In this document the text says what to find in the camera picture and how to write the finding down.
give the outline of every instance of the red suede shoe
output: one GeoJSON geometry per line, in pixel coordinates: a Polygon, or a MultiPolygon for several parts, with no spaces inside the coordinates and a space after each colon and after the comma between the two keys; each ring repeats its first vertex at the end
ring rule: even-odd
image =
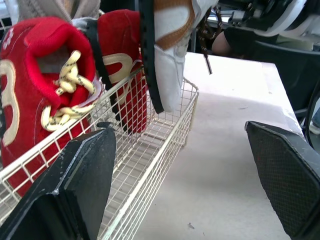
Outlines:
{"type": "MultiPolygon", "coordinates": [[[[87,24],[96,69],[110,90],[142,65],[140,14],[127,9],[107,12],[87,24]]],[[[110,97],[116,119],[129,133],[140,133],[147,125],[147,83],[138,74],[110,97]]]]}
{"type": "MultiPolygon", "coordinates": [[[[39,17],[13,26],[4,37],[0,53],[2,107],[6,132],[1,141],[2,163],[6,167],[41,142],[69,119],[90,111],[101,93],[87,38],[69,23],[56,17],[39,17]],[[42,73],[43,57],[65,47],[67,55],[57,73],[42,73]]],[[[82,120],[84,128],[89,126],[82,120]]],[[[81,124],[71,134],[82,133],[81,124]]],[[[69,134],[57,142],[62,149],[69,134]]],[[[56,144],[25,165],[35,180],[55,160],[56,144]]],[[[23,196],[32,181],[21,169],[8,179],[23,196]]]]}

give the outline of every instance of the brown shoelace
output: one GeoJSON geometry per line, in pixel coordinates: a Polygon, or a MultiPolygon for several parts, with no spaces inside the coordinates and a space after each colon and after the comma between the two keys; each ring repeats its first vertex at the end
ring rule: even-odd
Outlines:
{"type": "Polygon", "coordinates": [[[208,49],[206,45],[206,39],[207,40],[214,40],[221,32],[222,32],[222,17],[221,17],[221,9],[220,7],[214,7],[215,14],[218,18],[218,24],[217,24],[217,29],[216,32],[213,32],[211,27],[208,24],[208,17],[210,16],[211,13],[211,8],[206,11],[203,19],[199,22],[196,31],[198,33],[198,38],[199,42],[201,45],[201,52],[205,57],[206,64],[208,66],[209,73],[212,74],[212,69],[210,62],[208,60],[208,49]]]}

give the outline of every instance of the white sneaker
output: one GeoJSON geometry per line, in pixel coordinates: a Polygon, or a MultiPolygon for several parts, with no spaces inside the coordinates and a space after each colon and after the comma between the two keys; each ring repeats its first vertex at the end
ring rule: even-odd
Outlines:
{"type": "Polygon", "coordinates": [[[141,51],[157,113],[172,112],[178,105],[191,32],[217,3],[218,0],[140,0],[141,51]]]}

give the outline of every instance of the number 3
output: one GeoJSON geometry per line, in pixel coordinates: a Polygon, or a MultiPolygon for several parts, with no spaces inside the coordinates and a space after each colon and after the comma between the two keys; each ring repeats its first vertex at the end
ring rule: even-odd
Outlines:
{"type": "Polygon", "coordinates": [[[20,109],[15,94],[16,69],[12,61],[0,60],[0,76],[3,75],[6,75],[7,83],[1,94],[2,108],[11,106],[13,115],[12,123],[5,131],[2,139],[3,145],[6,147],[15,140],[20,123],[20,109]]]}

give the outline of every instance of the white wire basket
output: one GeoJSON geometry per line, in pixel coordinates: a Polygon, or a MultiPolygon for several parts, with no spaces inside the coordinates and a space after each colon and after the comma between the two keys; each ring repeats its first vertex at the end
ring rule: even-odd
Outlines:
{"type": "MultiPolygon", "coordinates": [[[[184,79],[180,103],[174,112],[156,114],[146,92],[146,129],[140,133],[125,132],[121,122],[116,120],[112,112],[110,96],[117,94],[120,88],[124,89],[134,78],[137,85],[142,85],[143,81],[137,80],[139,72],[141,74],[141,68],[111,90],[105,91],[95,108],[82,118],[87,118],[90,125],[84,128],[81,124],[81,134],[89,129],[98,130],[96,125],[99,122],[111,122],[117,140],[111,190],[98,234],[99,240],[133,239],[172,162],[180,148],[186,144],[192,125],[199,93],[195,85],[184,79]]],[[[142,86],[131,86],[128,94],[136,87],[142,86]]],[[[17,190],[28,181],[34,182],[38,171],[29,172],[26,164],[41,156],[43,165],[39,171],[47,168],[61,152],[58,139],[67,133],[71,138],[76,137],[72,136],[71,129],[79,125],[82,119],[71,120],[0,171],[0,225],[21,199],[17,190]],[[52,145],[56,145],[57,153],[46,159],[43,152],[52,145]],[[8,183],[8,178],[21,169],[27,174],[28,179],[13,189],[8,183]]]]}

